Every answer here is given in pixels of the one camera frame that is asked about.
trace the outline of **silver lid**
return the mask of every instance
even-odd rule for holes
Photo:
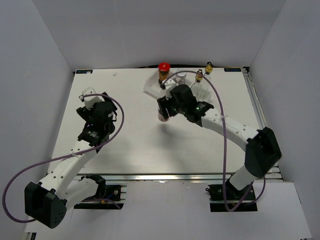
[[[186,72],[181,72],[181,71],[184,71],[184,69],[178,69],[176,71],[176,73],[180,72],[180,73],[177,74],[177,76],[180,77],[180,78],[185,78],[187,76],[187,73]]]

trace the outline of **white panel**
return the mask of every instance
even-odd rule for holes
[[[0,1],[0,193],[21,169],[50,158],[72,72],[31,0]],[[46,173],[30,170],[9,189],[7,204],[26,219],[24,188]],[[20,239],[24,225],[0,207],[1,239]]]
[[[300,240],[310,232],[293,183],[268,183],[258,212],[210,212],[206,183],[130,182],[122,210],[80,210],[36,240]],[[262,183],[255,183],[260,192]]]
[[[285,0],[33,0],[70,67],[249,66]]]
[[[85,122],[76,109],[84,104],[78,97],[84,89],[93,87],[97,93],[106,91],[119,101],[124,108],[125,120],[119,135],[104,146],[80,173],[222,173],[224,151],[221,135],[188,122],[181,114],[166,123],[158,120],[157,101],[143,92],[146,79],[155,71],[154,68],[94,69],[93,73],[76,74],[54,156],[69,152],[81,133]],[[242,72],[224,72],[223,68],[214,68],[211,75],[225,114],[246,126],[258,128]],[[188,73],[189,77],[194,79],[195,74]],[[219,110],[216,97],[211,100]],[[118,113],[116,127],[121,119],[120,110]],[[244,164],[245,152],[228,141],[227,157],[227,171],[232,173]],[[57,164],[52,162],[50,171]]]
[[[288,0],[262,45],[252,79],[294,181],[314,239],[320,239],[320,1]]]

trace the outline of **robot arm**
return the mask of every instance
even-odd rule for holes
[[[223,117],[213,105],[198,102],[187,85],[176,86],[169,80],[167,82],[164,85],[166,96],[157,100],[161,121],[183,114],[189,122],[223,135],[222,118],[225,118],[227,138],[245,151],[244,165],[226,183],[232,191],[241,191],[254,179],[265,176],[281,158],[278,142],[270,128],[256,130],[230,117]]]
[[[93,93],[95,91],[89,87],[82,92],[82,96]],[[81,181],[70,185],[100,148],[87,150],[107,141],[115,130],[113,116],[117,115],[117,107],[113,102],[108,98],[102,101],[98,96],[82,96],[80,99],[85,106],[76,111],[85,120],[85,125],[69,151],[72,157],[63,159],[37,184],[30,182],[24,189],[25,213],[52,229],[59,225],[67,210],[74,205],[88,197],[102,198],[106,191],[106,180],[94,174],[82,177]]]

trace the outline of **wall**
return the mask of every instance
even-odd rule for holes
[[[294,181],[314,239],[320,239],[320,1],[287,0],[251,67],[286,180]]]
[[[0,192],[22,168],[50,158],[72,83],[72,72],[31,0],[0,1]],[[24,214],[24,188],[45,167],[17,178],[8,208]],[[0,207],[1,239],[21,238],[24,224]]]
[[[72,70],[250,66],[285,0],[33,0]]]

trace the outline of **tabletop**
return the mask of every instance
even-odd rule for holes
[[[197,71],[198,68],[187,68]],[[84,121],[76,109],[82,91],[93,87],[107,92],[124,109],[124,126],[119,135],[91,159],[79,174],[220,174],[223,169],[223,137],[190,123],[182,115],[168,122],[158,120],[157,101],[144,92],[146,79],[155,68],[94,69],[75,74],[52,157],[65,155],[81,133]],[[189,79],[195,76],[188,73]],[[211,82],[216,87],[225,115],[258,129],[258,121],[242,72],[225,72],[214,68]],[[211,101],[220,110],[212,92]],[[116,128],[122,117],[118,110]],[[245,153],[227,142],[227,172],[239,169]],[[49,171],[57,166],[52,162]]]

